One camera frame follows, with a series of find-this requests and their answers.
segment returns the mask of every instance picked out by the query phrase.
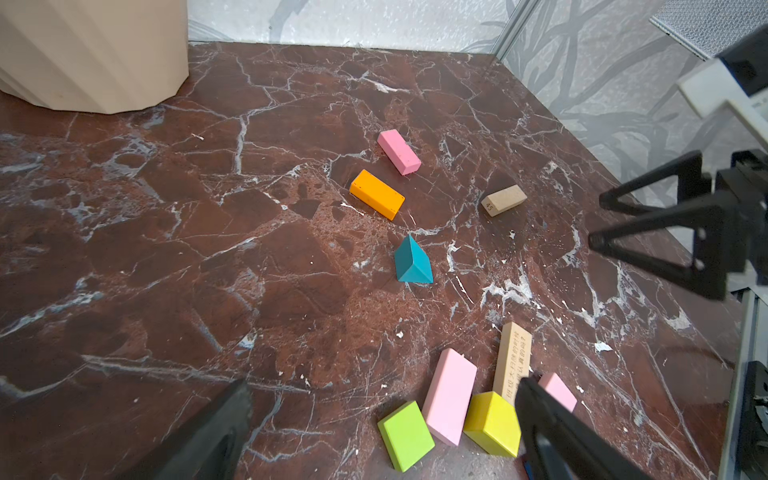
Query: triangular face of block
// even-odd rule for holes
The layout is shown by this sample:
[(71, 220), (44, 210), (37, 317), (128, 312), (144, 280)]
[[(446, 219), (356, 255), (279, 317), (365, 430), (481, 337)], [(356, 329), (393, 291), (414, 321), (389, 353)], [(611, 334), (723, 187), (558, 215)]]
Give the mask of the triangular face of block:
[(429, 257), (410, 235), (395, 252), (395, 267), (397, 280), (401, 282), (434, 282)]

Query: beige container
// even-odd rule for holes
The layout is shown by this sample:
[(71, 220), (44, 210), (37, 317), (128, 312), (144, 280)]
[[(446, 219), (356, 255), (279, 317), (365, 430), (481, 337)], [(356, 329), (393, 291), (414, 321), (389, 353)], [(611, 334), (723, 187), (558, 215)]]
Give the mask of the beige container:
[(188, 75), (186, 0), (0, 0), (0, 90), (32, 104), (140, 110)]

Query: green block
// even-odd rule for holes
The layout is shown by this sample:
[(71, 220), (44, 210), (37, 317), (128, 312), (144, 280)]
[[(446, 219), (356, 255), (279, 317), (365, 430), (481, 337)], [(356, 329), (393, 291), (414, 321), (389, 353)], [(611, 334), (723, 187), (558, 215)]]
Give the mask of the green block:
[(382, 419), (379, 431), (398, 472), (408, 470), (435, 448), (435, 441), (415, 401), (406, 403)]

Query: marble tabletop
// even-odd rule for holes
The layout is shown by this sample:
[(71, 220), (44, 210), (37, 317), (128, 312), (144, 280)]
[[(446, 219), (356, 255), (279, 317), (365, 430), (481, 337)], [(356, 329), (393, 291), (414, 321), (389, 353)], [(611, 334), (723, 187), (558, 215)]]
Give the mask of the marble tabletop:
[[(396, 128), (422, 166), (376, 143)], [(393, 222), (350, 195), (367, 169)], [(480, 200), (528, 199), (489, 217)], [(524, 478), (469, 438), (395, 472), (376, 422), (452, 347), (490, 390), (502, 325), (533, 334), (575, 415), (655, 478), (717, 471), (741, 307), (586, 247), (616, 184), (488, 55), (206, 43), (154, 108), (0, 96), (0, 472), (125, 470), (233, 379), (237, 477)], [(400, 283), (413, 235), (432, 285)], [(632, 242), (671, 259), (667, 233)]]

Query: pink block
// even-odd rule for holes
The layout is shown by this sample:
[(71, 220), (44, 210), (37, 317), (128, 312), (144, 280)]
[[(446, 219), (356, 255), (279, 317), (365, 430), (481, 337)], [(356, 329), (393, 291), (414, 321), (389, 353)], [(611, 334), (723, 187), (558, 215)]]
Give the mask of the pink block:
[(379, 145), (387, 157), (395, 164), (401, 175), (412, 174), (422, 166), (422, 161), (413, 153), (411, 147), (402, 139), (397, 130), (387, 130), (379, 134)]
[(478, 367), (454, 349), (440, 354), (422, 415), (429, 431), (444, 443), (458, 446), (477, 371)]
[(560, 402), (569, 412), (573, 412), (576, 408), (576, 397), (571, 393), (571, 390), (563, 383), (562, 379), (557, 373), (545, 373), (538, 381), (538, 384), (552, 395), (555, 400)]

